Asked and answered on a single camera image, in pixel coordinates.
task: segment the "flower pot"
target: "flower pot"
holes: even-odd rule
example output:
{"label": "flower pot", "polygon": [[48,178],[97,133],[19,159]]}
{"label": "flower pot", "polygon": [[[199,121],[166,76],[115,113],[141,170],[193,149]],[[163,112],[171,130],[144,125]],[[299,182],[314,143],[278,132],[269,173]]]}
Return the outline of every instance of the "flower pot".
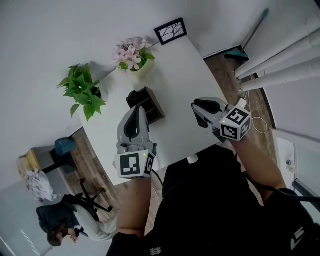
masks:
{"label": "flower pot", "polygon": [[144,78],[155,66],[154,59],[147,59],[146,63],[138,71],[129,70],[129,73],[136,78]]}
{"label": "flower pot", "polygon": [[101,99],[101,91],[99,90],[98,87],[93,87],[90,91],[93,95]]}

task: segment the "black sleeve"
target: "black sleeve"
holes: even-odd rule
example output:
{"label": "black sleeve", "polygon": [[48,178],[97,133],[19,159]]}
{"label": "black sleeve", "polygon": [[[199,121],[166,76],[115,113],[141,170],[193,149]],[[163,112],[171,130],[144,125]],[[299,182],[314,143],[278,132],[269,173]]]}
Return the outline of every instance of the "black sleeve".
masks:
{"label": "black sleeve", "polygon": [[[282,188],[280,191],[294,196],[297,195],[286,188]],[[306,232],[314,223],[301,202],[278,192],[270,195],[265,203],[265,209],[270,227],[269,236],[284,252],[291,251],[292,238],[297,231],[302,228]]]}
{"label": "black sleeve", "polygon": [[107,256],[143,256],[143,242],[135,234],[117,233],[109,248]]}
{"label": "black sleeve", "polygon": [[57,221],[60,219],[60,222],[66,222],[68,229],[75,228],[75,219],[74,219],[74,212],[65,204],[60,204],[59,208],[55,211],[55,218]]}

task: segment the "potted plant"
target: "potted plant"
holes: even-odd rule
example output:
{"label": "potted plant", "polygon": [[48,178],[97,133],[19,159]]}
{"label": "potted plant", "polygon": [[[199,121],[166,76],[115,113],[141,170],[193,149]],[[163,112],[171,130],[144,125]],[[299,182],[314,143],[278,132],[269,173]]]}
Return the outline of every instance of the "potted plant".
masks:
{"label": "potted plant", "polygon": [[89,121],[94,116],[95,112],[101,115],[100,107],[106,105],[105,101],[101,99],[101,92],[98,85],[99,80],[93,82],[91,78],[89,64],[84,66],[69,67],[69,75],[57,86],[57,88],[64,87],[65,94],[74,98],[76,104],[71,107],[71,117],[74,115],[80,105],[83,106],[83,111],[86,120]]}
{"label": "potted plant", "polygon": [[112,55],[112,64],[138,78],[145,77],[155,65],[155,57],[149,52],[151,46],[145,39],[131,38],[122,41]]}

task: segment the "chair leg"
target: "chair leg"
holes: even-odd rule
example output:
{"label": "chair leg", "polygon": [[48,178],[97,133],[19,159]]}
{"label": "chair leg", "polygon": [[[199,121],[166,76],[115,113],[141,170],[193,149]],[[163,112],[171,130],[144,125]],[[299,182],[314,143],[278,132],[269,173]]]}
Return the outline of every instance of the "chair leg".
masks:
{"label": "chair leg", "polygon": [[80,180],[80,185],[81,185],[81,188],[82,188],[83,193],[84,193],[84,195],[85,195],[85,198],[84,198],[84,197],[81,197],[81,199],[82,199],[83,201],[87,202],[88,204],[93,205],[94,207],[97,207],[97,208],[99,208],[99,209],[101,209],[101,210],[103,210],[103,211],[106,211],[106,212],[110,213],[110,212],[112,211],[112,209],[113,209],[111,206],[109,206],[108,209],[106,209],[106,208],[102,207],[100,204],[97,204],[97,203],[95,202],[95,199],[98,197],[98,195],[100,195],[102,192],[106,192],[106,190],[105,190],[104,188],[100,189],[100,191],[99,191],[93,198],[91,198],[91,197],[89,196],[89,194],[88,194],[85,186],[84,186],[84,183],[85,183],[85,180],[82,178],[82,179]]}
{"label": "chair leg", "polygon": [[106,190],[104,188],[101,188],[99,192],[92,198],[92,200],[95,200],[102,192],[104,193],[106,192]]}
{"label": "chair leg", "polygon": [[111,206],[109,206],[108,207],[108,209],[106,209],[106,208],[104,208],[104,207],[102,207],[100,204],[97,204],[95,201],[92,201],[92,200],[88,200],[88,199],[86,199],[86,198],[84,198],[84,197],[82,197],[81,198],[83,201],[85,201],[85,202],[87,202],[88,204],[90,204],[90,205],[92,205],[92,206],[94,206],[94,207],[96,207],[96,208],[99,208],[99,209],[101,209],[101,210],[104,210],[104,211],[106,211],[106,212],[108,212],[108,213],[110,213],[111,211],[112,211],[112,207]]}
{"label": "chair leg", "polygon": [[92,204],[94,207],[99,208],[103,211],[106,211],[107,213],[110,213],[113,209],[111,206],[109,206],[108,209],[106,209],[106,208],[102,207],[100,204],[97,204],[96,202],[93,202]]}
{"label": "chair leg", "polygon": [[87,190],[86,190],[86,188],[85,188],[85,186],[84,186],[84,183],[85,183],[85,180],[82,178],[82,179],[80,179],[80,186],[81,186],[81,188],[82,188],[82,191],[83,191],[83,193],[84,193],[84,196],[88,199],[88,200],[90,200],[91,198],[90,198],[90,196],[89,196],[89,194],[88,194],[88,192],[87,192]]}

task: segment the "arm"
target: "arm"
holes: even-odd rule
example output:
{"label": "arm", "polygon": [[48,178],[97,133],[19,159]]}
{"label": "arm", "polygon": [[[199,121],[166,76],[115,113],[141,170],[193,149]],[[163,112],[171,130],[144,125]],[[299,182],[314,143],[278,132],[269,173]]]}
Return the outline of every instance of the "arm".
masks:
{"label": "arm", "polygon": [[71,212],[69,209],[65,211],[66,226],[69,230],[75,231],[75,222],[73,214],[74,213]]}
{"label": "arm", "polygon": [[[285,189],[286,184],[277,165],[245,136],[241,141],[233,141],[235,151],[239,155],[245,170],[249,176],[257,183],[274,187],[275,189]],[[268,190],[259,189],[263,203],[266,203],[273,193]]]}
{"label": "arm", "polygon": [[75,229],[74,228],[68,228],[68,234],[70,235],[71,240],[76,243],[78,238],[77,238]]}
{"label": "arm", "polygon": [[151,178],[131,180],[117,215],[117,231],[143,238],[149,215],[150,200]]}

